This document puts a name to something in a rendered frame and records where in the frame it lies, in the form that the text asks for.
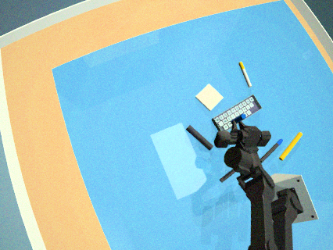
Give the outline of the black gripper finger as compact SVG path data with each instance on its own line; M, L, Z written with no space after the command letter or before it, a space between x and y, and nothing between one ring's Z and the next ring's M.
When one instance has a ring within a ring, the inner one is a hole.
M238 127L237 124L235 122L235 120L232 121L232 125L231 125L231 134L238 134Z
M243 130L245 124L244 124L242 121L239 121L239 122L238 122L238 126L239 126L239 129L240 129L240 130Z

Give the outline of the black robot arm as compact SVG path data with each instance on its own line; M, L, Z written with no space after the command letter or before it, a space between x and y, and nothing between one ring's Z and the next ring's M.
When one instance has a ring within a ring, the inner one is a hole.
M251 202L248 250L293 250L292 223L304 212L303 207L295 188L280 190L278 200L272 202L275 194L272 177L262 167L259 155L246 152L248 148L257 147L261 134L256 126L244 126L238 131L237 139L242 150L230 147L224 155L224 163L241 174L236 179ZM245 182L249 178L253 179Z

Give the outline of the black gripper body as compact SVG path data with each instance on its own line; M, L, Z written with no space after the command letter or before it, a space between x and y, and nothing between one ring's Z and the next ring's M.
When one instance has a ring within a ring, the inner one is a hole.
M238 134L231 134L228 131L219 131L217 132L216 138L214 140L214 145L217 148L227 148L228 145L236 145L235 147L240 148L242 150L242 148L238 145L237 142L238 139ZM256 153L259 151L258 147L266 147L266 144L269 142L269 140L271 139L271 135L270 135L270 131L269 130L263 130L261 137L259 139L259 143L256 145L257 147L252 147L252 148L248 148L248 152L250 153ZM257 151L254 151L254 150ZM258 155L258 154L257 154Z

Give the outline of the grey keyboard with white keys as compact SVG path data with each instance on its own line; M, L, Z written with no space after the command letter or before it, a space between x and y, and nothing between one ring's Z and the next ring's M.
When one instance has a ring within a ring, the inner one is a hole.
M231 121L234 118L238 117L239 115L245 114L246 119L258 112L260 109L262 109L262 106L257 101L256 96L252 94L248 98L230 107L228 110L224 110L211 120L213 121L213 124L218 129L218 131L228 131L231 129Z

